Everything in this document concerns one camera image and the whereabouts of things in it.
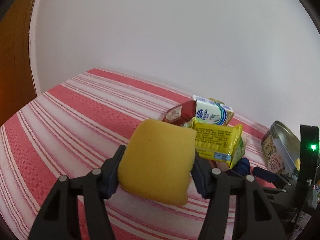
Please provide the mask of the red striped tablecloth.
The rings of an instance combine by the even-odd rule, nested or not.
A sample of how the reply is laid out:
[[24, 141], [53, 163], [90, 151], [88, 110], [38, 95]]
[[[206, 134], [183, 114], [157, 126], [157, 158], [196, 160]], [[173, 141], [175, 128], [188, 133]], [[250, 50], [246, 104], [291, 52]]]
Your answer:
[[[191, 98], [179, 90], [104, 69], [60, 83], [1, 127], [1, 215], [26, 239], [59, 176], [81, 177], [128, 143], [139, 123]], [[117, 189], [106, 202], [117, 239], [197, 239], [208, 202], [195, 187], [185, 206]]]

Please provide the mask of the blue cloth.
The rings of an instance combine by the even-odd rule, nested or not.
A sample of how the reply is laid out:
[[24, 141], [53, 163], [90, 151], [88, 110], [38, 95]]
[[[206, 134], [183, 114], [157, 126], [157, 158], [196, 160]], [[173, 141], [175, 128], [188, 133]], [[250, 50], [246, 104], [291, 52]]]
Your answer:
[[251, 174], [251, 167], [247, 158], [241, 158], [232, 168], [232, 171], [241, 176], [247, 176]]

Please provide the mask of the brown wooden door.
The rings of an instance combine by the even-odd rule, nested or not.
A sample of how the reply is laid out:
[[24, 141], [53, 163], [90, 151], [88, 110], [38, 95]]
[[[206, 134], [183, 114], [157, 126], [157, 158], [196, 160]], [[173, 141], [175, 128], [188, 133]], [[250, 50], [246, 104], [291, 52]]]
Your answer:
[[35, 0], [15, 0], [1, 18], [1, 124], [36, 98], [29, 33]]

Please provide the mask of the yellow foil packet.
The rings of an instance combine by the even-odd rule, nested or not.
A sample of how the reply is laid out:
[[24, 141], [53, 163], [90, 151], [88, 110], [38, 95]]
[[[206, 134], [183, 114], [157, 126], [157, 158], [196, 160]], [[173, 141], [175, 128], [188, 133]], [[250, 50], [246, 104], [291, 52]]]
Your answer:
[[191, 120], [196, 131], [195, 150], [201, 158], [223, 162], [232, 168], [238, 161], [236, 150], [241, 140], [243, 126], [207, 124], [197, 118]]

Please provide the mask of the yellow green scouring sponge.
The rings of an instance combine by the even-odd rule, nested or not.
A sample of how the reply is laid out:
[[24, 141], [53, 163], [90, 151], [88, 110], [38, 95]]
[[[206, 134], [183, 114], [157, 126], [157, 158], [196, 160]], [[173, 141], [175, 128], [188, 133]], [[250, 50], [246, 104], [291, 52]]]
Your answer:
[[219, 103], [219, 104], [225, 104], [224, 102], [221, 102], [221, 101], [219, 101], [219, 100], [216, 100], [216, 99], [214, 99], [214, 98], [209, 98], [209, 100], [210, 101], [213, 101], [213, 102], [216, 102], [216, 103]]

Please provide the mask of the round metal cookie tin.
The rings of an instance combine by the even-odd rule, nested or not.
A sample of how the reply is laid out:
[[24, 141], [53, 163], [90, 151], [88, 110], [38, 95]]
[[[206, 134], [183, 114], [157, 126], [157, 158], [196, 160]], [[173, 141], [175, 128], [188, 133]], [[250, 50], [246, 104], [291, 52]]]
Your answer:
[[300, 140], [282, 122], [275, 121], [261, 141], [267, 169], [297, 180], [299, 171], [295, 160], [300, 156]]

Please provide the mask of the red snack packet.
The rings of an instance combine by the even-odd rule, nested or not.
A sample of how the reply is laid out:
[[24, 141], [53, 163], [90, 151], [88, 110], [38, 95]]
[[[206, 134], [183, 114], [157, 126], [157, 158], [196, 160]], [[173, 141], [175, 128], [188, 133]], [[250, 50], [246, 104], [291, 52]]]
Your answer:
[[195, 117], [196, 101], [186, 101], [167, 111], [162, 121], [181, 126]]

